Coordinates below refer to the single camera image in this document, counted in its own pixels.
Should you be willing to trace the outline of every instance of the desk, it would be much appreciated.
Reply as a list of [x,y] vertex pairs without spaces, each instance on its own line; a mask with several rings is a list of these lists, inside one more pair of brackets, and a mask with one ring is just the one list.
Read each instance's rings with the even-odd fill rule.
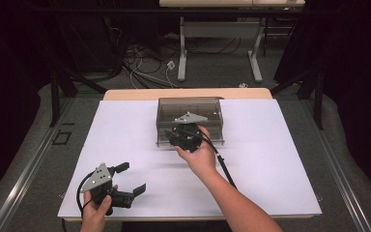
[[[304,0],[160,0],[161,7],[170,8],[286,8],[302,7]],[[255,45],[248,51],[255,82],[263,81],[257,62],[257,53],[264,27],[257,22],[185,22],[180,18],[180,62],[178,80],[186,80],[186,37],[194,38],[255,38]]]
[[101,162],[130,169],[116,174],[119,190],[146,183],[120,221],[224,219],[204,185],[172,148],[156,145],[159,97],[216,96],[221,101],[225,145],[218,146],[243,194],[276,218],[321,214],[276,100],[266,89],[114,90],[104,96],[81,151],[58,217],[80,220],[75,193]]

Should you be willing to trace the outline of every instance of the gray floor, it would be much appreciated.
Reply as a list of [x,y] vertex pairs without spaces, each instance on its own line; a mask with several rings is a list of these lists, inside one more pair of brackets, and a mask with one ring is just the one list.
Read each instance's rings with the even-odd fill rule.
[[[190,50],[198,43],[198,50],[217,51],[229,41],[198,40],[190,42],[188,45]],[[272,77],[286,42],[286,39],[271,38],[267,57],[258,57],[264,77],[264,82],[261,84],[252,80],[246,55],[246,51],[253,46],[250,41],[242,41],[239,49],[232,54],[193,54],[190,52],[188,53],[186,81],[176,81],[177,69],[169,72],[169,76],[174,84],[181,87],[228,88],[238,87],[241,82],[244,82],[252,88],[272,88],[274,86]],[[164,48],[162,53],[171,54],[170,48]],[[178,64],[178,54],[172,59]],[[145,59],[140,70],[142,72],[152,71],[157,65],[158,62]],[[162,72],[155,72],[152,75],[166,80],[164,69]],[[124,72],[115,78],[100,82],[100,85],[113,89],[133,88]],[[40,91],[42,103],[34,125],[0,183],[0,212],[2,212],[2,206],[7,204],[6,200],[11,190],[16,187],[16,182],[24,173],[24,168],[28,167],[30,160],[43,150],[42,145],[45,143],[49,145],[43,154],[42,162],[37,165],[37,172],[32,175],[31,182],[26,188],[27,191],[22,195],[22,200],[15,206],[14,214],[7,216],[9,221],[4,226],[7,231],[62,230],[61,220],[56,217],[62,202],[58,195],[66,190],[69,184],[93,116],[102,98],[102,95],[96,94],[87,86],[81,84],[76,84],[76,86],[79,89],[78,97],[73,100],[63,99],[65,114],[58,127],[55,128],[56,131],[48,130],[51,115],[49,86],[43,87]],[[371,183],[355,165],[346,149],[345,136],[334,102],[324,98],[323,123],[325,129],[323,131],[315,130],[309,117],[308,105],[312,104],[312,100],[298,101],[295,96],[298,87],[292,86],[275,98],[278,99],[311,185],[322,198],[320,205],[323,214],[312,219],[279,219],[277,222],[285,231],[371,230],[371,228],[364,230],[366,226],[363,223],[363,228],[358,227],[357,218],[350,213],[350,205],[344,201],[347,199],[347,193],[338,188],[340,180],[338,182],[329,166],[327,151],[331,151],[340,164],[346,181],[364,212],[363,216],[367,218],[368,225],[371,226]],[[71,137],[67,144],[53,145],[54,137],[50,137],[49,142],[45,142],[49,135],[55,134],[57,131],[70,133]],[[321,140],[321,136],[327,140],[328,146]],[[54,142],[59,142],[62,139],[65,138],[59,137]],[[79,223],[67,222],[66,225],[68,231],[78,231],[79,229]],[[120,223],[108,222],[106,231],[119,231],[120,226]]]

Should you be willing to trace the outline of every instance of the white paper sheet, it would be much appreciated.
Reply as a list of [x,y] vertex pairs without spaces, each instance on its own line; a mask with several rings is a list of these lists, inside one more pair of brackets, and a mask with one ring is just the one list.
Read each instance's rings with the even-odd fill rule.
[[[297,149],[275,100],[221,100],[224,146],[217,150],[240,192],[274,217],[321,214]],[[157,141],[157,101],[101,101],[58,217],[79,218],[81,180],[105,162],[130,168],[115,174],[119,190],[146,183],[131,209],[114,208],[118,220],[223,218],[204,185],[174,149]]]

